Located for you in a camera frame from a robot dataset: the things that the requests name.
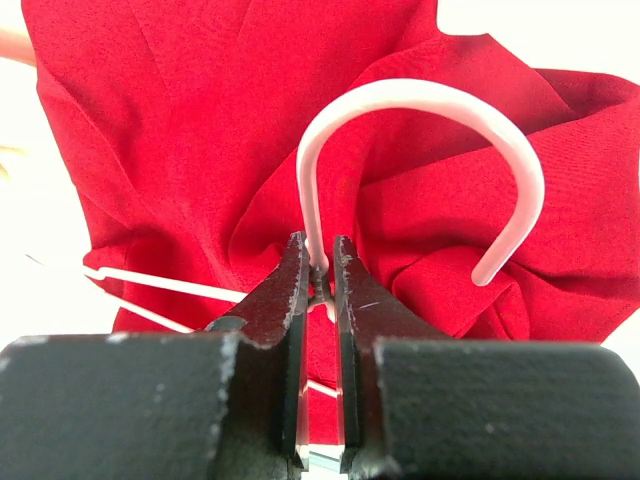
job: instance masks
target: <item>curved white hook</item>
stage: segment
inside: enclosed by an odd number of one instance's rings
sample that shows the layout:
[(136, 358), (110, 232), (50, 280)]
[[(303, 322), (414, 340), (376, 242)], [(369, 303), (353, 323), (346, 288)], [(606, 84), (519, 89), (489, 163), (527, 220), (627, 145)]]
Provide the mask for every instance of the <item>curved white hook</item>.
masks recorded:
[(524, 134), (507, 117), (468, 93), (439, 83), (395, 78), (351, 90), (327, 105), (304, 132), (297, 154), (300, 205), (311, 266), (325, 273), (329, 259), (322, 246), (316, 167), (327, 139), (349, 120), (386, 108), (436, 113), (470, 127), (489, 140), (511, 167), (518, 200), (511, 219), (471, 273), (476, 285), (487, 285), (527, 238), (544, 202), (540, 160)]

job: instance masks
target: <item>black metal part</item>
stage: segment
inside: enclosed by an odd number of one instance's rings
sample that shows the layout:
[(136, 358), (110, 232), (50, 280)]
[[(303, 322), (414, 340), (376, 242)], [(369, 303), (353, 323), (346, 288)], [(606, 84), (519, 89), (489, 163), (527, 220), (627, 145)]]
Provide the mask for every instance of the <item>black metal part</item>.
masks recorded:
[(27, 337), (5, 349), (0, 478), (299, 479), (303, 240), (294, 234), (229, 312), (246, 320), (239, 331)]
[(640, 478), (640, 388), (593, 345), (456, 341), (335, 245), (350, 479)]

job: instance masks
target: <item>red garment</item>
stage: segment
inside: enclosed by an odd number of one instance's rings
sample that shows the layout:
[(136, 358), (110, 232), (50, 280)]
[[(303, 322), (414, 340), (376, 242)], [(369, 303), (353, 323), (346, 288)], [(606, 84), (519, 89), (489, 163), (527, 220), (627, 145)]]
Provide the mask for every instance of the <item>red garment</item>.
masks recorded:
[[(640, 88), (630, 82), (534, 70), (488, 35), (444, 35), (435, 0), (23, 8), (90, 266), (251, 290), (303, 228), (295, 149), (311, 119), (350, 88), (412, 77), (469, 92), (528, 135), (546, 178), (542, 216), (493, 283), (475, 287), (471, 270), (514, 207), (506, 162), (449, 120), (376, 112), (320, 158), (329, 255), (334, 236), (349, 235), (383, 285), (456, 337), (601, 341), (639, 305)], [(193, 328), (229, 308), (104, 286)], [(115, 329), (161, 328), (121, 311)], [(332, 325), (312, 317), (310, 339), (311, 378), (335, 382)], [(318, 402), (312, 441), (335, 442), (331, 399)]]

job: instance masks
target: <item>red fabric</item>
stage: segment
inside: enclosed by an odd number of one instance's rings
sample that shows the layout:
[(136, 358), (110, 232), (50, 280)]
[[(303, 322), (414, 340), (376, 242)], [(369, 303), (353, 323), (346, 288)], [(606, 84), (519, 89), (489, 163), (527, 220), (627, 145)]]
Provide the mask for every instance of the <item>red fabric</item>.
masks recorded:
[[(639, 305), (640, 89), (534, 70), (490, 36), (436, 28), (434, 0), (24, 0), (38, 91), (84, 205), (88, 265), (249, 291), (302, 229), (295, 149), (358, 85), (424, 78), (513, 120), (538, 152), (545, 207), (486, 288), (470, 273), (516, 189), (474, 132), (389, 110), (324, 149), (324, 242), (355, 239), (370, 271), (456, 337), (601, 341)], [(120, 282), (194, 328), (229, 305)], [(116, 330), (159, 330), (120, 312)], [(311, 378), (335, 383), (332, 325), (312, 317)], [(336, 441), (323, 398), (312, 441)]]

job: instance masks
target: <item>white hook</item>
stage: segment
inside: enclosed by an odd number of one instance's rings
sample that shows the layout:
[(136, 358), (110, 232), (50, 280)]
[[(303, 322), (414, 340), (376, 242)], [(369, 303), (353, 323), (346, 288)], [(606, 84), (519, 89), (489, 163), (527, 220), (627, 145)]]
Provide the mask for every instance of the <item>white hook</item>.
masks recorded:
[(327, 105), (304, 132), (297, 154), (300, 205), (311, 266), (324, 274), (329, 259), (322, 245), (316, 167), (324, 143), (342, 125), (364, 113), (411, 108), (436, 113), (470, 127), (489, 140), (513, 172), (518, 200), (511, 219), (471, 273), (487, 285), (527, 238), (544, 202), (540, 160), (524, 134), (507, 117), (482, 100), (439, 83), (410, 78), (380, 80), (351, 90)]

